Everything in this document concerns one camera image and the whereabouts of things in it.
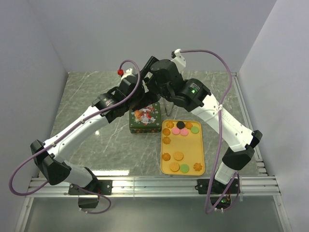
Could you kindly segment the gold tin lid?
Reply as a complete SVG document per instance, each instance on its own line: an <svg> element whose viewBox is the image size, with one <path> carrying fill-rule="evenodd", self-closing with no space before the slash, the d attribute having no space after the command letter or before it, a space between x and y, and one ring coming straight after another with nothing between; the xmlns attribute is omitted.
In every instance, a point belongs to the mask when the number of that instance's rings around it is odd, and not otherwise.
<svg viewBox="0 0 309 232"><path fill-rule="evenodd" d="M160 103L156 102L139 110L130 110L129 126L138 124L162 126Z"/></svg>

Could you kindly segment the metal serving tongs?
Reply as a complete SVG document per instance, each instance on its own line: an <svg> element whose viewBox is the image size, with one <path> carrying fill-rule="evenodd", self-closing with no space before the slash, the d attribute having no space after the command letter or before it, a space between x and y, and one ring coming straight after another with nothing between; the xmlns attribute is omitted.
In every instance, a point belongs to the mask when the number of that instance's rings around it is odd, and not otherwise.
<svg viewBox="0 0 309 232"><path fill-rule="evenodd" d="M166 116L169 117L173 111L174 103L169 102L167 100L163 100L163 106L164 106Z"/></svg>

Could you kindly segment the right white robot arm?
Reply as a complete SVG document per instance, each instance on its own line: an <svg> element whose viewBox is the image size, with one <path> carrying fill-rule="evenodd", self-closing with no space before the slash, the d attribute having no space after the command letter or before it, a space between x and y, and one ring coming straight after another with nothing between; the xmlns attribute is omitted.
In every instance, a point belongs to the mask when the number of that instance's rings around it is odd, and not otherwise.
<svg viewBox="0 0 309 232"><path fill-rule="evenodd" d="M213 189L223 193L236 171L251 160L254 148L262 138L259 130L251 130L237 121L211 91L198 79L184 79L181 72L185 61L181 57L158 60L150 57L141 70L141 77L148 88L141 106L164 98L174 105L199 117L219 134L229 146L220 166L215 167Z"/></svg>

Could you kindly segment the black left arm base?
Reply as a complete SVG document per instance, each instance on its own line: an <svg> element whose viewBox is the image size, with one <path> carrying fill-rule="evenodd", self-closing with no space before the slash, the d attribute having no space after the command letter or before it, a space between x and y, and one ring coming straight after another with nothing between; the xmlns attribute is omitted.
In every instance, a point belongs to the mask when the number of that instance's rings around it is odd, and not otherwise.
<svg viewBox="0 0 309 232"><path fill-rule="evenodd" d="M112 180L92 180L86 187L79 188L76 185L69 187L69 195L111 195L112 193Z"/></svg>

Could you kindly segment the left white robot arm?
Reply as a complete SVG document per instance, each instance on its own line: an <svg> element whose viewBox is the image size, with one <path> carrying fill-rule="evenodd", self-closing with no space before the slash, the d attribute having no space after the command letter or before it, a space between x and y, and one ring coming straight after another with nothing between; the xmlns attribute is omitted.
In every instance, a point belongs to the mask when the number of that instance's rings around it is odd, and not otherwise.
<svg viewBox="0 0 309 232"><path fill-rule="evenodd" d="M87 110L54 137L34 141L30 148L34 162L50 185L68 182L78 185L85 194L97 188L97 177L87 167L69 163L73 150L95 131L107 126L129 110L144 108L159 100L158 88L147 78L133 74L124 77L120 85L99 95Z"/></svg>

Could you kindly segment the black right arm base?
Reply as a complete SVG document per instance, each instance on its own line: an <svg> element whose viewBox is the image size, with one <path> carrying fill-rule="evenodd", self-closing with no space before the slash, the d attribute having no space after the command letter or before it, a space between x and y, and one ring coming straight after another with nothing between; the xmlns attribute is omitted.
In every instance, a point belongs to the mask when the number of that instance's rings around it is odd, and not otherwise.
<svg viewBox="0 0 309 232"><path fill-rule="evenodd" d="M210 179L209 178L200 178L197 180L197 184L195 185L195 190L198 191L200 195L207 194L208 185L209 185ZM222 194L223 191L227 185L224 185L216 180L213 181L211 186L211 194L219 195ZM240 193L240 185L238 183L238 179L235 178L230 185L229 189L227 190L227 193L231 194L237 194Z"/></svg>

